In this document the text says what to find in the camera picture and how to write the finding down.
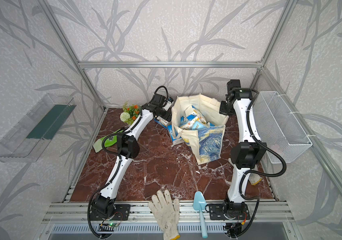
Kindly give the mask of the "orange blue tissue pack back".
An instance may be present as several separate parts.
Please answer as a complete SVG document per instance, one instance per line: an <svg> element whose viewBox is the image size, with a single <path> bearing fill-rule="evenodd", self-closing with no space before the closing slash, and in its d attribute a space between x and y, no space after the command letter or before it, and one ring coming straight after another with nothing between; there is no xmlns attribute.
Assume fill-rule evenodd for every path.
<svg viewBox="0 0 342 240"><path fill-rule="evenodd" d="M154 121L163 126L164 128L167 128L171 124L172 117L169 116L165 119L160 116L157 116L154 118Z"/></svg>

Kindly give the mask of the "orange blue tissue pack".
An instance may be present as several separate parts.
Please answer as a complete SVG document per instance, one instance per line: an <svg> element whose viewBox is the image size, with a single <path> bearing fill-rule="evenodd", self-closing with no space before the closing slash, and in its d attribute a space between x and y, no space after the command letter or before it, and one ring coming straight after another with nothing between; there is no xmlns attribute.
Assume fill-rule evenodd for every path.
<svg viewBox="0 0 342 240"><path fill-rule="evenodd" d="M191 130L192 125L197 120L203 124L207 124L209 127L212 126L197 108L194 106L189 106L185 110L185 115L181 117L181 124L179 127L182 130Z"/></svg>
<svg viewBox="0 0 342 240"><path fill-rule="evenodd" d="M160 116L157 116L154 118L154 121L163 126L164 128L167 128L171 124L172 117L169 116L165 119Z"/></svg>

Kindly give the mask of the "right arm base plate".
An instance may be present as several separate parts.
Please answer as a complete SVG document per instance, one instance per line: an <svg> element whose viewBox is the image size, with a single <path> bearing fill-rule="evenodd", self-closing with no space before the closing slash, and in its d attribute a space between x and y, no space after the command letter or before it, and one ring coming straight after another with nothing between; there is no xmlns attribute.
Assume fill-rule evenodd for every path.
<svg viewBox="0 0 342 240"><path fill-rule="evenodd" d="M210 215L210 220L235 220L244 221L251 218L248 206L242 203L229 203L229 204L207 204L207 212Z"/></svg>

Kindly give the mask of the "canvas bag with blue painting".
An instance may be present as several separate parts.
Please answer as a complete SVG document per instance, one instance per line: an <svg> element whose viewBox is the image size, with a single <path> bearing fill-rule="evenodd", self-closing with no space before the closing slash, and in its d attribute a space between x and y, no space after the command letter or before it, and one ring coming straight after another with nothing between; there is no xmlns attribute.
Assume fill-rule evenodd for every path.
<svg viewBox="0 0 342 240"><path fill-rule="evenodd" d="M185 115L185 110L189 106L197 108L212 126L202 130L182 130L179 127L181 117ZM221 157L222 142L229 117L220 114L219 109L220 102L202 94L178 97L172 107L173 131L178 133L191 148L198 165L207 164Z"/></svg>

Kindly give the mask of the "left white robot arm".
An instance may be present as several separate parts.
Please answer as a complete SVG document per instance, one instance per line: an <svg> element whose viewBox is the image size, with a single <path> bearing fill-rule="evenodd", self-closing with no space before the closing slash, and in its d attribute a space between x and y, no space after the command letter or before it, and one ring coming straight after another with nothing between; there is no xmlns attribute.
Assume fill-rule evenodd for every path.
<svg viewBox="0 0 342 240"><path fill-rule="evenodd" d="M115 213L115 200L119 186L129 165L140 152L138 139L142 131L153 119L163 119L167 123L171 121L171 105L174 100L169 96L154 94L153 98L142 106L141 112L134 123L122 133L117 133L117 156L106 184L96 190L91 197L90 213L110 218Z"/></svg>

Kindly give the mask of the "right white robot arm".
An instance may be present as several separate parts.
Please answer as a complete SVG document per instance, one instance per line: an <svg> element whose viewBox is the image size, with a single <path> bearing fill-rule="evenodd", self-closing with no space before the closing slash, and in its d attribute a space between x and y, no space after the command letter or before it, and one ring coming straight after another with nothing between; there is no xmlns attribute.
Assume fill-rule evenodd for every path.
<svg viewBox="0 0 342 240"><path fill-rule="evenodd" d="M232 209L245 201L241 194L245 193L249 175L246 171L254 169L266 150L257 141L258 134L253 113L253 91L242 88L240 80L227 82L226 99L221 101L219 113L236 116L239 128L239 143L232 148L230 164L234 167L230 188L225 200L227 208Z"/></svg>

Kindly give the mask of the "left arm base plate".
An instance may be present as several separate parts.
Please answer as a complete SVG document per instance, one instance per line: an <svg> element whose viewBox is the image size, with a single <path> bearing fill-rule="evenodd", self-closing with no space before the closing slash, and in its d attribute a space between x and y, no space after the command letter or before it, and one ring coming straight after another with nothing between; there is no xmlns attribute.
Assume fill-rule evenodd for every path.
<svg viewBox="0 0 342 240"><path fill-rule="evenodd" d="M90 221L127 221L130 215L131 205L129 204L118 204L114 205L112 215L107 217L99 213L95 208L91 207L91 212L88 214Z"/></svg>

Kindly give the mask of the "light blue Vinda tissue pack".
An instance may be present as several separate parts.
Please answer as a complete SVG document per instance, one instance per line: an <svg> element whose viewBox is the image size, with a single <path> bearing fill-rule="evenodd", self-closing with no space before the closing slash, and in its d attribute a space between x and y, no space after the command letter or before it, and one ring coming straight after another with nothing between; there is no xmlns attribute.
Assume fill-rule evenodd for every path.
<svg viewBox="0 0 342 240"><path fill-rule="evenodd" d="M201 123L199 120L195 121L194 124L191 127L191 130L202 130L202 129L206 129L209 126L207 124L203 124Z"/></svg>

